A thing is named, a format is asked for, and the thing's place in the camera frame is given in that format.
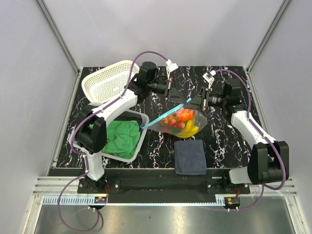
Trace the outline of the orange fake bell pepper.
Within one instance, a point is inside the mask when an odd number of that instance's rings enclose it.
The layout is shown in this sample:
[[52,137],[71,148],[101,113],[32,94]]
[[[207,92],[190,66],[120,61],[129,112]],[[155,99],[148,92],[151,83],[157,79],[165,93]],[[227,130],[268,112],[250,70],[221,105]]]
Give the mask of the orange fake bell pepper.
[[176,113],[176,117],[179,119],[179,121],[189,121],[191,120],[195,115],[194,110],[190,109],[180,109]]

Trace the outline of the clear zip top bag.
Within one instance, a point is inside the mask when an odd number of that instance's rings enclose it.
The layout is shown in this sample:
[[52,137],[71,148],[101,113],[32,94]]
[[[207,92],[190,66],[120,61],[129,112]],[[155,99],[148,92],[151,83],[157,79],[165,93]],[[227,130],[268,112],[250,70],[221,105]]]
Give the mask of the clear zip top bag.
[[179,138],[190,138],[200,132],[207,123],[207,118],[200,111],[186,109],[184,104],[179,104],[141,128]]

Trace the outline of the red fake strawberry bunch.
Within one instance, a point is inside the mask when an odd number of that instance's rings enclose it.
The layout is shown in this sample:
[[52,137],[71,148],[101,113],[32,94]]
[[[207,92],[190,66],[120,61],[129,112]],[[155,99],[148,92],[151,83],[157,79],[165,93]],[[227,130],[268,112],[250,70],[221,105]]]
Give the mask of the red fake strawberry bunch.
[[186,126],[184,121],[179,121],[175,116],[165,117],[162,122],[163,130],[170,134],[180,133]]

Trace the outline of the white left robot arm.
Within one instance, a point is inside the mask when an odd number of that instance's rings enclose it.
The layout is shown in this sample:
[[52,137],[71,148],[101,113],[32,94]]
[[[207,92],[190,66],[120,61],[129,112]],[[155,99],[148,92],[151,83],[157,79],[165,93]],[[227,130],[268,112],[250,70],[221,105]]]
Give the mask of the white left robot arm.
[[155,63],[146,61],[138,66],[131,60],[122,60],[83,79],[81,86],[90,103],[77,115],[78,125],[70,141],[72,151],[83,155],[85,175],[90,179],[88,187],[94,193],[105,188],[102,149],[107,143],[107,127],[150,92],[182,103],[170,77],[177,68],[177,64],[167,60],[166,75],[158,79]]

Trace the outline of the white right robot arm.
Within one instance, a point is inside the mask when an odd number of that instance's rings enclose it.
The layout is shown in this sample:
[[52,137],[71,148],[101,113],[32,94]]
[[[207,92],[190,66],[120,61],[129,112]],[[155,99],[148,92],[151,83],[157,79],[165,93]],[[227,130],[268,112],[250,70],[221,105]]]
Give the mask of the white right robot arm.
[[280,190],[289,177],[289,146],[266,133],[241,103],[241,85],[225,83],[222,93],[211,93],[202,88],[188,101],[187,109],[205,111],[208,106],[220,107],[223,116],[244,137],[251,148],[248,165],[229,170],[221,181],[226,193],[233,193],[239,184],[263,185]]

